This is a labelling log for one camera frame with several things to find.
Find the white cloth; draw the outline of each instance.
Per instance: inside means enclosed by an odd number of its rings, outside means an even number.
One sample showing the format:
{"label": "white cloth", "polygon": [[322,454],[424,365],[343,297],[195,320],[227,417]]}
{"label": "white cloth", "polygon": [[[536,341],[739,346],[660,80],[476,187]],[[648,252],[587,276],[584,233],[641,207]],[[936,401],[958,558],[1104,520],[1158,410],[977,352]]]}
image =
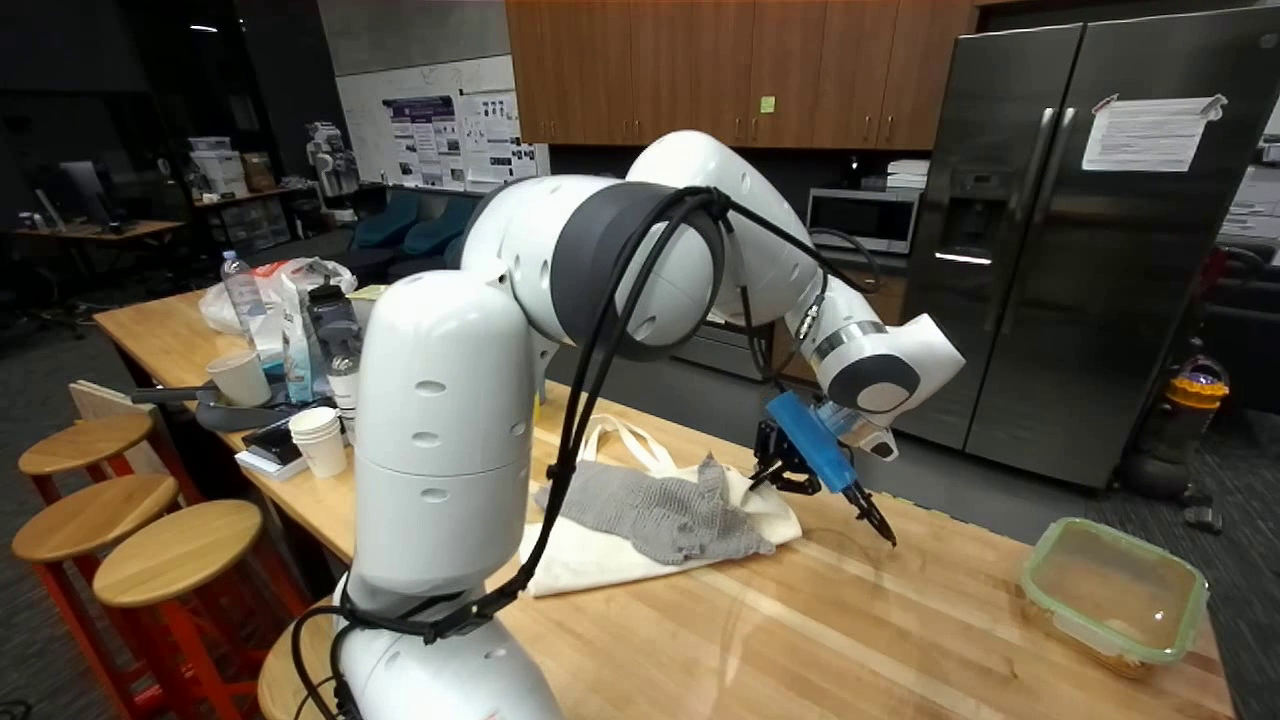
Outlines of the white cloth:
{"label": "white cloth", "polygon": [[[624,424],[615,417],[595,417],[580,462],[599,462],[599,436],[615,434],[629,450],[629,457],[648,471],[648,476],[681,476],[690,481],[701,463],[681,467],[673,462],[673,454],[648,436],[636,424]],[[799,538],[799,516],[780,501],[777,489],[751,489],[749,476],[739,476],[734,467],[719,463],[727,476],[727,504],[734,504],[751,528],[766,541],[766,543],[786,543]],[[541,523],[523,528],[519,541],[519,561],[527,558],[527,547],[536,543]],[[584,590],[608,590],[608,584],[633,584],[633,582],[651,582],[651,575],[673,575],[673,572],[687,572],[687,569],[703,569],[695,564],[656,564],[648,558],[641,558],[633,547],[633,541],[624,538],[608,538],[608,533],[593,533],[569,516],[555,520],[547,552],[527,584],[527,598],[559,598],[559,591],[584,591]]]}

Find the cup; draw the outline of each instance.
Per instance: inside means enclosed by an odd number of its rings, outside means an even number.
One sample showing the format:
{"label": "cup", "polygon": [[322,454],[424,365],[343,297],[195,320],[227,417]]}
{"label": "cup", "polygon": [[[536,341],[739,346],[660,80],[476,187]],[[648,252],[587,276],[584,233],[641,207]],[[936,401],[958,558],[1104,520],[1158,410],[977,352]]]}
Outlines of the cup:
{"label": "cup", "polygon": [[286,417],[286,436],[303,454],[314,481],[331,481],[346,467],[346,443],[334,410],[303,410]]}
{"label": "cup", "polygon": [[206,365],[206,379],[237,404],[256,410],[272,401],[272,385],[251,350],[218,357]]}

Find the plastic container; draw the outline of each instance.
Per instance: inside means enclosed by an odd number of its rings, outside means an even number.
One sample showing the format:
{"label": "plastic container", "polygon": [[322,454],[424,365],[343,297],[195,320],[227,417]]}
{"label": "plastic container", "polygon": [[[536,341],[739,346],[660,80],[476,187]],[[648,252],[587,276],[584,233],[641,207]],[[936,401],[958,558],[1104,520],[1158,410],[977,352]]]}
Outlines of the plastic container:
{"label": "plastic container", "polygon": [[1020,590],[1052,629],[1136,672],[1178,659],[1207,608],[1186,561],[1083,516],[1045,528]]}

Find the stainless steel refrigerator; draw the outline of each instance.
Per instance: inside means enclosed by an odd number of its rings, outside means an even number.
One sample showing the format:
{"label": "stainless steel refrigerator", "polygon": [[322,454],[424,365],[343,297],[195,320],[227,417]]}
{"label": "stainless steel refrigerator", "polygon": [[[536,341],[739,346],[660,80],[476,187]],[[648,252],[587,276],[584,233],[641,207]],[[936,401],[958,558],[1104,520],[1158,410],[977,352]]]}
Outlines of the stainless steel refrigerator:
{"label": "stainless steel refrigerator", "polygon": [[1277,90],[1280,8],[957,39],[906,311],[969,369],[898,429],[1104,489]]}

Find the paper on refrigerator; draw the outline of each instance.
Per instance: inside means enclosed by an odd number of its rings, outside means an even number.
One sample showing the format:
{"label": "paper on refrigerator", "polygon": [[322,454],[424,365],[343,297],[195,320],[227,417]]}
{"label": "paper on refrigerator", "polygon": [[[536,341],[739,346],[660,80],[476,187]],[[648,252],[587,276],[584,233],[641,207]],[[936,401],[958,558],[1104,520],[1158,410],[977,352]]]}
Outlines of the paper on refrigerator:
{"label": "paper on refrigerator", "polygon": [[1083,174],[1186,174],[1222,98],[1104,100],[1093,112]]}

